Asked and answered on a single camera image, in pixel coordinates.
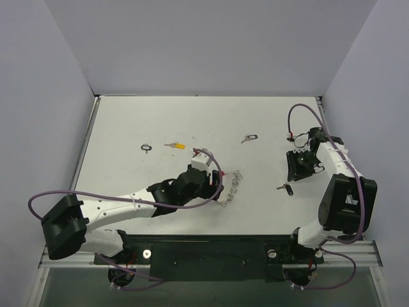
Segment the key with solid black tag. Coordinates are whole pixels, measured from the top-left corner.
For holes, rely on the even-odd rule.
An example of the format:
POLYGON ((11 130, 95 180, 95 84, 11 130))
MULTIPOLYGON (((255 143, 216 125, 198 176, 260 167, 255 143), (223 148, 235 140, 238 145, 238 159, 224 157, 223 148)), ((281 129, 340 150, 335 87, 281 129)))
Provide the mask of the key with solid black tag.
POLYGON ((293 196, 292 187, 291 187, 288 183, 285 183, 285 184, 283 184, 283 185, 277 187, 276 189, 277 189, 277 190, 283 189, 283 190, 285 190, 285 191, 287 192, 287 194, 288 194, 289 196, 293 196))

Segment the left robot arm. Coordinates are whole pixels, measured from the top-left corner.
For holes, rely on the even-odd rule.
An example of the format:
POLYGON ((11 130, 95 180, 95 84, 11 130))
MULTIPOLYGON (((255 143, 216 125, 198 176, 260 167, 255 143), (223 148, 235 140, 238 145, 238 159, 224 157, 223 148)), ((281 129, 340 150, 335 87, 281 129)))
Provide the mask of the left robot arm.
POLYGON ((132 248, 125 231, 112 230, 110 224, 172 214, 196 198, 217 200, 223 188, 219 171, 189 165, 174 180, 164 180, 118 200, 81 201, 68 194, 41 219, 49 258, 60 260, 85 251, 125 263, 132 248))

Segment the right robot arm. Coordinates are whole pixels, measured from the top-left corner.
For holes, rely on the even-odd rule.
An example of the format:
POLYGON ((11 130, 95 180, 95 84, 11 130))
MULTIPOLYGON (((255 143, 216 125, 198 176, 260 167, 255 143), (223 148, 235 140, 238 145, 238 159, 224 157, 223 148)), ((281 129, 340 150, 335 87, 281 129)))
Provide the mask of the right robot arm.
POLYGON ((368 229, 378 190, 348 158, 341 138, 328 137, 321 127, 306 133, 307 141, 286 154, 288 182, 309 178, 321 171, 329 183, 318 207, 317 218, 291 234, 286 256, 294 262, 315 257, 328 241, 351 244, 368 229))

